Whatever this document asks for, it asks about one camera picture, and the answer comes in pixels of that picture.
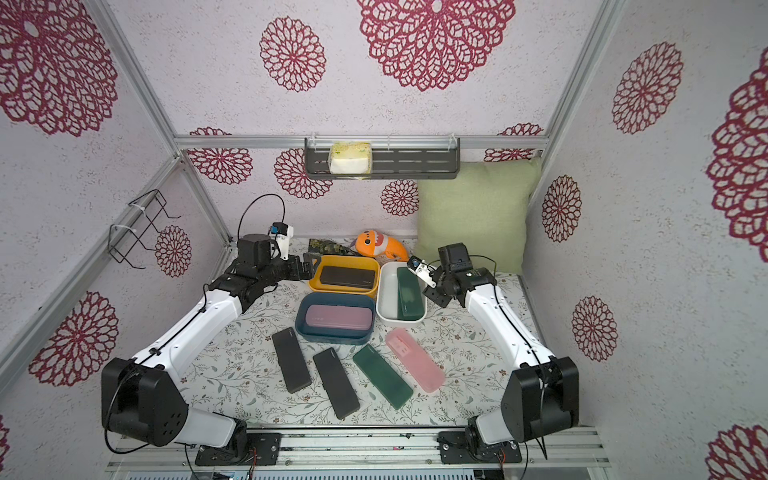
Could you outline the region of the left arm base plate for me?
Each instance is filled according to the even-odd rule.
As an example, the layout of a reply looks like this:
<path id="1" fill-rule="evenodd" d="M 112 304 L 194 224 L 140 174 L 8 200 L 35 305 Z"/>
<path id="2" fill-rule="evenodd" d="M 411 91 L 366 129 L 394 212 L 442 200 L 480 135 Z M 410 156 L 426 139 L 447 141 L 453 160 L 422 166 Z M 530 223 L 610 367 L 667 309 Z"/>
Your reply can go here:
<path id="1" fill-rule="evenodd" d="M 199 467 L 274 466 L 281 441 L 279 433 L 240 432 L 225 447 L 201 447 L 193 464 Z"/>

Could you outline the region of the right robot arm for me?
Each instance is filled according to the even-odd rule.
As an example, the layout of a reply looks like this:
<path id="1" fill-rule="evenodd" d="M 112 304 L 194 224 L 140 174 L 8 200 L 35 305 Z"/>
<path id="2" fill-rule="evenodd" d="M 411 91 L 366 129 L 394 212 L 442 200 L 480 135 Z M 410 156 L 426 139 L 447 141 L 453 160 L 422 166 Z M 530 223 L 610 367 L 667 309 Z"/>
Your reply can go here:
<path id="1" fill-rule="evenodd" d="M 411 258 L 408 268 L 425 282 L 424 295 L 452 301 L 480 324 L 509 369 L 500 406 L 470 421 L 477 442 L 495 445 L 536 440 L 579 424 L 579 371 L 551 352 L 520 320 L 491 271 L 476 267 L 462 243 L 438 249 L 439 266 Z"/>

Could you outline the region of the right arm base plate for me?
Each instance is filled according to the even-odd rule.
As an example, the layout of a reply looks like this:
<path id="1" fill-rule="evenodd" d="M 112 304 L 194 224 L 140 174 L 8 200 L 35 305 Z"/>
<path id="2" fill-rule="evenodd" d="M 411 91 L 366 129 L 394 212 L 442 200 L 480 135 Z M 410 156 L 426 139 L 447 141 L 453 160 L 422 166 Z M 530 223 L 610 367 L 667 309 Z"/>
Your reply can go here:
<path id="1" fill-rule="evenodd" d="M 523 461 L 514 441 L 487 444 L 470 427 L 462 431 L 440 431 L 437 443 L 443 464 L 514 464 Z"/>

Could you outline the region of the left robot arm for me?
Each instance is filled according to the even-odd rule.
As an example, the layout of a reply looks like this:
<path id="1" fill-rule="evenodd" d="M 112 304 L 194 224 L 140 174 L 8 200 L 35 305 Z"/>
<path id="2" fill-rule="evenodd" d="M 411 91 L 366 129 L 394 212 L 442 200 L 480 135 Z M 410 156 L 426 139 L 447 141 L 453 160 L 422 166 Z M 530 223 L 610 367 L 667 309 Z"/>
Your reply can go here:
<path id="1" fill-rule="evenodd" d="M 191 407 L 180 392 L 192 361 L 228 324 L 283 281 L 308 280 L 310 262 L 290 252 L 291 226 L 238 239 L 237 255 L 203 288 L 195 306 L 160 338 L 129 359 L 114 358 L 101 374 L 105 433 L 139 441 L 237 448 L 240 421 Z"/>

